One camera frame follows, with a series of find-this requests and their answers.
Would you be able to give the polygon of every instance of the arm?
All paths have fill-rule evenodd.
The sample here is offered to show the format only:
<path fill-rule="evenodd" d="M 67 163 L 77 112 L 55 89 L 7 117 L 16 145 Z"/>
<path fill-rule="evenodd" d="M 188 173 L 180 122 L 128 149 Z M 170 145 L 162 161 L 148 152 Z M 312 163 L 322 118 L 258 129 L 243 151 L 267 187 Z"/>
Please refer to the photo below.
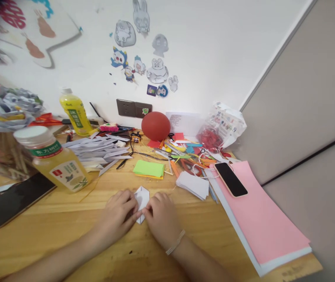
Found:
<path fill-rule="evenodd" d="M 100 220 L 88 233 L 2 281 L 62 281 L 82 264 L 123 237 L 141 216 L 141 212 L 137 210 L 138 204 L 134 194 L 129 190 L 119 191 L 109 199 Z"/>
<path fill-rule="evenodd" d="M 174 203 L 165 193 L 156 193 L 143 209 L 150 231 L 166 251 L 176 245 L 182 231 Z M 227 271 L 186 235 L 171 256 L 184 268 L 192 281 L 230 281 Z"/>

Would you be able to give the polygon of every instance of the smartphone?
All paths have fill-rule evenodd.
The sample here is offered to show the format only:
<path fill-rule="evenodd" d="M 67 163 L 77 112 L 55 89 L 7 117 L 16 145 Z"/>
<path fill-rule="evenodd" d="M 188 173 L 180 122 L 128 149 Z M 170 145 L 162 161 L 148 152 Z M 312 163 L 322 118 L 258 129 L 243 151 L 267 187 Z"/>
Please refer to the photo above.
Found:
<path fill-rule="evenodd" d="M 55 188 L 55 184 L 37 173 L 0 195 L 0 227 Z"/>
<path fill-rule="evenodd" d="M 247 189 L 243 186 L 242 182 L 240 182 L 227 163 L 215 164 L 214 168 L 233 197 L 241 197 L 248 194 Z"/>

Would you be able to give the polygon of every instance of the yellow drink bottle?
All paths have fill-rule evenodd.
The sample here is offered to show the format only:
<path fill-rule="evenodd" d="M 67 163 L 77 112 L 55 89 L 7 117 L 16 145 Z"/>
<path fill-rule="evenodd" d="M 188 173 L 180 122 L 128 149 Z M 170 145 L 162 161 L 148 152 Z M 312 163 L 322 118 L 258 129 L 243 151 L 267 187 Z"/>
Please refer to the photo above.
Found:
<path fill-rule="evenodd" d="M 86 117 L 85 108 L 81 99 L 73 95 L 72 90 L 68 87 L 61 87 L 60 90 L 62 93 L 59 99 L 60 104 L 65 113 L 69 116 L 76 134 L 89 136 L 92 126 Z"/>
<path fill-rule="evenodd" d="M 47 127 L 26 127 L 13 136 L 33 155 L 33 166 L 56 186 L 77 192 L 89 184 L 89 175 L 77 156 L 62 147 Z"/>

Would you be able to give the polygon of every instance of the bracelet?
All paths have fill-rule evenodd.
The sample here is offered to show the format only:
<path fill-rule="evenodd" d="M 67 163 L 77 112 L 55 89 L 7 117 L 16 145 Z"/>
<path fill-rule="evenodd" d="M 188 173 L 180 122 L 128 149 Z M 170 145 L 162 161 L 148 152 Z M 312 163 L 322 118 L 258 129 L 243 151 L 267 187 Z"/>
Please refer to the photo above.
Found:
<path fill-rule="evenodd" d="M 176 249 L 176 247 L 178 247 L 178 245 L 180 244 L 180 240 L 183 238 L 183 236 L 184 236 L 185 233 L 186 233 L 186 231 L 183 229 L 182 232 L 180 233 L 177 241 L 176 241 L 175 246 L 171 247 L 170 249 L 168 249 L 166 251 L 166 255 L 170 255 Z"/>

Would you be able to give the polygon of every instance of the white bottle cap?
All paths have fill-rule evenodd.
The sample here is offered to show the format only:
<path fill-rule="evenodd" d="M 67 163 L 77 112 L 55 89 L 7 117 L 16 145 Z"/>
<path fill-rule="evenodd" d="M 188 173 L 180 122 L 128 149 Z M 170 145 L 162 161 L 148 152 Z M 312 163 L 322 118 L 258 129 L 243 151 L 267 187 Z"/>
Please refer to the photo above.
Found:
<path fill-rule="evenodd" d="M 25 127 L 13 133 L 15 139 L 24 146 L 37 146 L 51 141 L 55 137 L 47 127 Z"/>
<path fill-rule="evenodd" d="M 72 94 L 73 93 L 71 88 L 65 87 L 65 86 L 60 87 L 60 92 L 63 93 L 63 94 Z"/>

